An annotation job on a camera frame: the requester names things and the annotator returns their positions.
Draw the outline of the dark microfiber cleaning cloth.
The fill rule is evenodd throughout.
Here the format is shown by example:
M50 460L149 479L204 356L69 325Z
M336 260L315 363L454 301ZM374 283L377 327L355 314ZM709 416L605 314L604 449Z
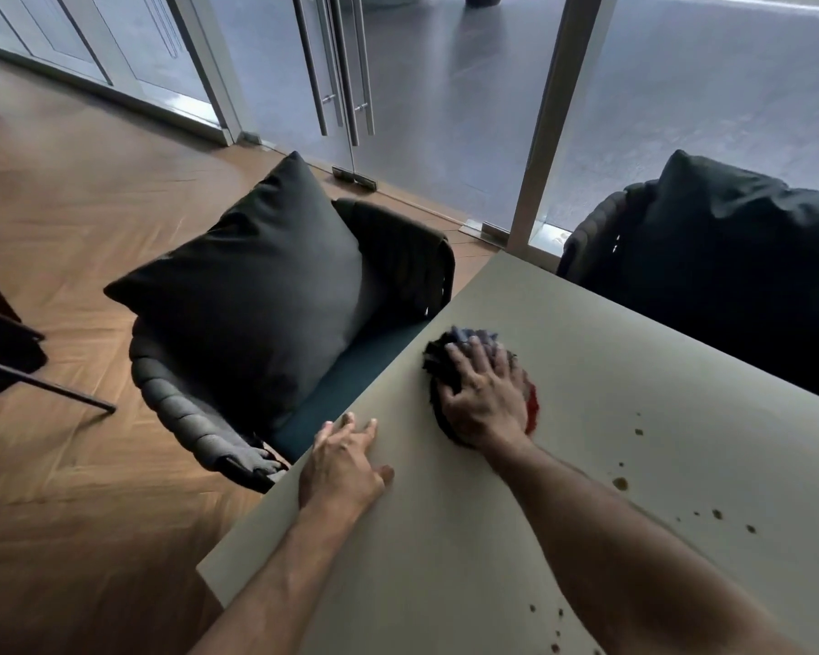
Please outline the dark microfiber cleaning cloth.
M436 340L429 341L423 351L423 370L429 375L429 398L430 405L438 427L447 436L447 439L459 447L470 449L469 443L462 440L449 423L440 399L438 390L439 384L447 385L455 393L461 391L461 375L459 369L453 363L446 347L454 344L461 348L468 358L470 353L470 337L476 336L480 339L482 348L489 357L489 361L494 365L496 361L495 347L500 343L500 334L488 329L470 329L451 327ZM525 433L532 438L539 421L540 404L537 396L535 384L530 380L529 375L524 372L524 386L522 389L526 407L526 428Z

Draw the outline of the person's left hand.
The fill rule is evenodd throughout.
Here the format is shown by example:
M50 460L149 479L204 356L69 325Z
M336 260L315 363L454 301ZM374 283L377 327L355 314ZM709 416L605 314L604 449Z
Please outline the person's left hand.
M336 446L340 419L325 422L313 440L299 476L300 509L331 507L354 518L366 512L387 490L374 490L371 482L369 451L377 439L379 423L371 419L356 421L352 449Z

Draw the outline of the dark grey square pillow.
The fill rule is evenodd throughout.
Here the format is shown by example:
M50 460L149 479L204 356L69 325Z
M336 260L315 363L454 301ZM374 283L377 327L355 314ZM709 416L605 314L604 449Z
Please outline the dark grey square pillow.
M819 190L676 151L602 294L819 396Z
M370 322L387 286L294 152L206 233L104 294L204 381L225 417L263 438Z

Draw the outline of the teal seat cushion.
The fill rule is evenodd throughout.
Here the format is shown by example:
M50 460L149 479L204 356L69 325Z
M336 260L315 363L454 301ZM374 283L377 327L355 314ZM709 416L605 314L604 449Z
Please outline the teal seat cushion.
M378 313L266 444L285 461L299 460L319 427L335 422L428 324L424 318Z

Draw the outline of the black metal-leg chair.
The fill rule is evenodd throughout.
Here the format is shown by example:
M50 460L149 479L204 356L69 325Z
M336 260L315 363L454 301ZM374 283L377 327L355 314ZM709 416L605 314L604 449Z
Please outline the black metal-leg chair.
M49 361L42 348L45 339L45 334L23 323L0 291L0 394L21 383L114 414L114 404L35 375Z

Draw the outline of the person's right hand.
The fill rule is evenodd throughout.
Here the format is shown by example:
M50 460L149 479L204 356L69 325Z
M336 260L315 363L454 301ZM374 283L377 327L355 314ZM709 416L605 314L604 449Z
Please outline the person's right hand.
M488 460L529 443L526 411L511 410L509 403L509 370L521 367L517 357L499 343L494 376L487 380L474 373L461 348L449 344L446 349L461 375L460 420L450 423L459 437Z

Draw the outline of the person's left forearm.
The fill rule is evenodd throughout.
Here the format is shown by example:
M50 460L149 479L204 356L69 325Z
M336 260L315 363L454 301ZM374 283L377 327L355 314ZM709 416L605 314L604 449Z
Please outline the person's left forearm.
M334 560L385 488L313 495L257 572L187 655L296 655Z

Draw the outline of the white door frame post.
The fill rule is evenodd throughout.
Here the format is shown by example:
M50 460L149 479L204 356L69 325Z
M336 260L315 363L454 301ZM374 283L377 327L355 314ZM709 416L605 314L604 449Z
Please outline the white door frame post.
M236 75L209 0L166 0L227 146L240 141L243 124L232 99Z
M554 272L570 233L546 222L617 0L565 0L506 252Z

